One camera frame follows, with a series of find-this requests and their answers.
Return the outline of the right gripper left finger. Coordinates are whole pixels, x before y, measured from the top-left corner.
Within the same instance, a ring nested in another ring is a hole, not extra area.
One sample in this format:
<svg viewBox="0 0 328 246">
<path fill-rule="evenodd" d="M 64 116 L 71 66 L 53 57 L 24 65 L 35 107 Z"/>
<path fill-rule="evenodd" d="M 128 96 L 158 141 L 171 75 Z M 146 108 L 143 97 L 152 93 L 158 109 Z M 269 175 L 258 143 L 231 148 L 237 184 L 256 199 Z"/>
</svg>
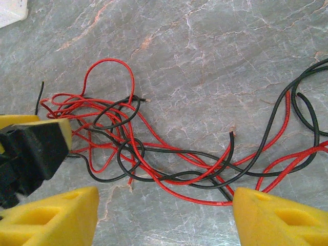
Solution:
<svg viewBox="0 0 328 246">
<path fill-rule="evenodd" d="M 1 245 L 92 245 L 98 221 L 95 186 L 1 211 Z"/>
</svg>

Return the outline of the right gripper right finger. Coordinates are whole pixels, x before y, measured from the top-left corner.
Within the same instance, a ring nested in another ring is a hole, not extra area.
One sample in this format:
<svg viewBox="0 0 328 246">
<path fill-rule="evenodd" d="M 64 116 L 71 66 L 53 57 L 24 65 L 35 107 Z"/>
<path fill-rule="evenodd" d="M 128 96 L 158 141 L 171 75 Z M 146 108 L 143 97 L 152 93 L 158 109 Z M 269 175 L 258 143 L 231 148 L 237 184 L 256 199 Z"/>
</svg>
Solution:
<svg viewBox="0 0 328 246">
<path fill-rule="evenodd" d="M 327 212 L 237 188 L 233 215 L 241 245 L 327 245 Z"/>
</svg>

